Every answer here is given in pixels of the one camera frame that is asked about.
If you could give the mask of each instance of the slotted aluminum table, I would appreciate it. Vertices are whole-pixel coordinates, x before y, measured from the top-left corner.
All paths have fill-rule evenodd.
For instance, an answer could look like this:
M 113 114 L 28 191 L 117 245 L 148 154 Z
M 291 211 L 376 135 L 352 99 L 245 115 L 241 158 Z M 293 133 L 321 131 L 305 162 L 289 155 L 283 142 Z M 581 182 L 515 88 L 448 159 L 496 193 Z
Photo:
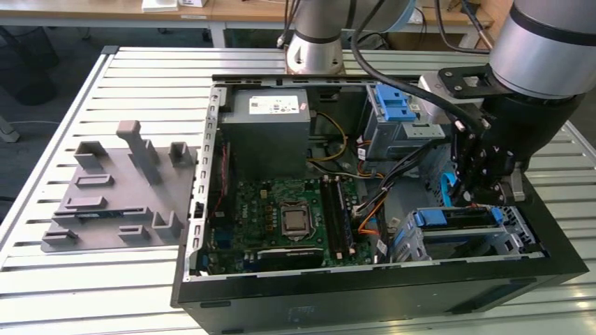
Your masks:
M 344 58 L 348 74 L 361 74 L 349 52 Z M 401 75 L 487 62 L 451 52 L 367 52 L 365 58 Z M 185 312 L 169 307 L 176 246 L 45 255 L 41 235 L 75 171 L 80 141 L 124 147 L 113 135 L 119 120 L 137 119 L 156 147 L 176 141 L 200 146 L 211 75 L 283 69 L 279 50 L 123 47 L 100 56 L 0 226 L 0 333 L 204 334 Z M 595 151 L 567 124 L 527 173 L 592 272 L 485 313 L 303 332 L 596 334 L 595 166 Z

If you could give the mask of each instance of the motherboard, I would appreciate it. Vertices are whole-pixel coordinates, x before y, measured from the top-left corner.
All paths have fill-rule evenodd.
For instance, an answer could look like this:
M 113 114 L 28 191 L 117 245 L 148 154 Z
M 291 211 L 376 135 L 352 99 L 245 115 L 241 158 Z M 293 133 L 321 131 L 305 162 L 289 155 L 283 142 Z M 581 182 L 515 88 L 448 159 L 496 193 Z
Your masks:
M 213 228 L 212 271 L 236 274 L 365 265 L 368 239 L 351 222 L 352 178 L 272 179 L 236 185 L 233 221 Z

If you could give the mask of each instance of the mounting screw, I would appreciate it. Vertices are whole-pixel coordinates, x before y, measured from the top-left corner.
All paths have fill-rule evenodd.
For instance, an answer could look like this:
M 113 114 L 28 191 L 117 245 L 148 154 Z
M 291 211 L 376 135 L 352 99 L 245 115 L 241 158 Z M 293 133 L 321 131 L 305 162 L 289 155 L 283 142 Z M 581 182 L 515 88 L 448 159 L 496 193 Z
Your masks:
M 465 131 L 465 126 L 464 126 L 463 122 L 457 120 L 455 122 L 455 125 L 456 125 L 456 128 L 460 131 L 460 133 L 463 133 Z
M 488 123 L 487 119 L 481 119 L 480 123 L 483 124 L 484 129 L 491 129 L 491 124 Z

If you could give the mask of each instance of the black trash bin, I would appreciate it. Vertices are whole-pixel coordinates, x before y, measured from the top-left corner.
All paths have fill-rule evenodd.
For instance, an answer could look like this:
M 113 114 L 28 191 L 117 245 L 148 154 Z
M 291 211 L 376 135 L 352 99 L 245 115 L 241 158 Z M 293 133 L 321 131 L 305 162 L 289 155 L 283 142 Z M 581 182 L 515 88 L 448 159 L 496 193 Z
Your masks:
M 44 70 L 60 63 L 55 47 L 49 41 L 44 27 L 5 27 L 20 44 L 31 51 Z
M 56 96 L 44 71 L 51 62 L 39 61 L 39 56 L 1 27 L 0 36 L 0 86 L 23 105 L 48 102 Z

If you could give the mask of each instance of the green motherboard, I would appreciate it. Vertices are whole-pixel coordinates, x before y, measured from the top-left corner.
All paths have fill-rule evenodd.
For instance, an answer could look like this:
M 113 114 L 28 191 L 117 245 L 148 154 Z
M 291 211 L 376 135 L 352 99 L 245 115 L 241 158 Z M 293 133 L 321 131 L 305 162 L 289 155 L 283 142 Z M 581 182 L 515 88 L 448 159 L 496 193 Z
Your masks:
M 212 261 L 217 264 L 216 273 L 256 271 L 249 267 L 255 252 L 275 248 L 323 249 L 320 267 L 371 263 L 368 239 L 360 240 L 353 236 L 353 248 L 344 257 L 329 250 L 321 183 L 321 179 L 237 183 L 233 224 L 217 226 L 213 232 Z M 343 178 L 337 185 L 349 211 L 357 203 L 356 184 L 351 178 Z

